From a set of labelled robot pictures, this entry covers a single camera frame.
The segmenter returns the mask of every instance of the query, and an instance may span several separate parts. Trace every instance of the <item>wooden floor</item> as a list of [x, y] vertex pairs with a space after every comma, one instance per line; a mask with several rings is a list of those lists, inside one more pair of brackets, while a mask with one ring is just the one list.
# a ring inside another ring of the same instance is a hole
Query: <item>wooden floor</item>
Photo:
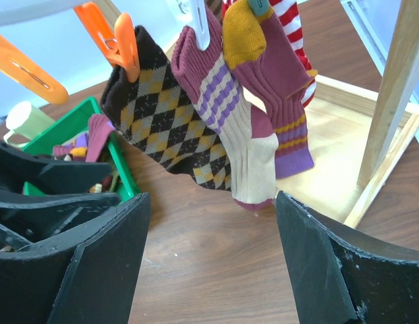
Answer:
[[[320, 74], [379, 89], [380, 75], [338, 0], [300, 6], [305, 47]], [[103, 85], [73, 96], [59, 117]], [[204, 190], [123, 144], [152, 223], [130, 323], [298, 323], [275, 210], [244, 211], [226, 192]], [[402, 157], [359, 226], [419, 250], [419, 146]]]

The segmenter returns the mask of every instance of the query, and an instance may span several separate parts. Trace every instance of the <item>white clothespin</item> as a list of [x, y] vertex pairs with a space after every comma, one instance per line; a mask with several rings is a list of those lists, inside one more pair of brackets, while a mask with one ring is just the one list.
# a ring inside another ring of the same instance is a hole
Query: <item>white clothespin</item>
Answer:
[[177, 23], [193, 28], [197, 47], [204, 51], [211, 41], [204, 0], [166, 0]]

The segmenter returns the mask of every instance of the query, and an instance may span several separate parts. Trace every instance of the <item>orange clip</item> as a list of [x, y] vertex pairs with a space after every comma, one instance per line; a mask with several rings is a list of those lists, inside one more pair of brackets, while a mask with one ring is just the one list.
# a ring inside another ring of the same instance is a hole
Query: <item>orange clip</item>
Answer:
[[61, 105], [68, 100], [67, 90], [0, 35], [0, 71], [44, 100]]
[[74, 8], [93, 41], [114, 67], [125, 69], [127, 79], [135, 82], [140, 74], [140, 64], [134, 26], [130, 15], [122, 13], [115, 23], [115, 33], [110, 29], [102, 11], [94, 2]]

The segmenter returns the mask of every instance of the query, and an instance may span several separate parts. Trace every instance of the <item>green basket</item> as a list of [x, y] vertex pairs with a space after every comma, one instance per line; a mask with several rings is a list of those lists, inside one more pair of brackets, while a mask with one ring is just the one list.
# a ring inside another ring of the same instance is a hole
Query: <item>green basket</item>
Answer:
[[[22, 150], [31, 155], [52, 154], [55, 145], [63, 144], [77, 134], [87, 131], [88, 120], [94, 113], [101, 113], [101, 110], [96, 99], [89, 97], [42, 134], [34, 138]], [[140, 189], [137, 187], [131, 175], [114, 133], [110, 134], [107, 148], [121, 179], [117, 184], [116, 192], [120, 195], [122, 202], [127, 201], [140, 193]], [[25, 183], [24, 194], [29, 196], [44, 196], [43, 192], [28, 182]]]

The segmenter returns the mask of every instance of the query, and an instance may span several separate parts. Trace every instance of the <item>mug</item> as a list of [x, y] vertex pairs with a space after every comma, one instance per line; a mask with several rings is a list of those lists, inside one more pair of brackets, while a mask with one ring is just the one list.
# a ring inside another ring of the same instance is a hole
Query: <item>mug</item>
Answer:
[[8, 113], [5, 126], [9, 132], [4, 135], [4, 141], [17, 148], [22, 148], [29, 142], [15, 144], [9, 141], [14, 134], [22, 135], [30, 141], [52, 126], [55, 120], [43, 113], [29, 101], [22, 101], [14, 106]]

